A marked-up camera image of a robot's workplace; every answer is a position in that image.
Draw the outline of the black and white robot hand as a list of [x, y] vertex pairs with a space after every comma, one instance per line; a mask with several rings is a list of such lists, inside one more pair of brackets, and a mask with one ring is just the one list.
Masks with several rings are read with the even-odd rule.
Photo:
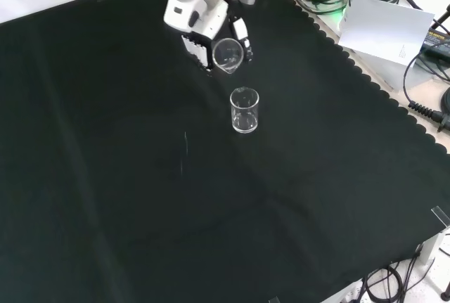
[[168, 0], [164, 22], [181, 33], [187, 54], [206, 70], [232, 73], [253, 59], [248, 28], [238, 12], [256, 0]]

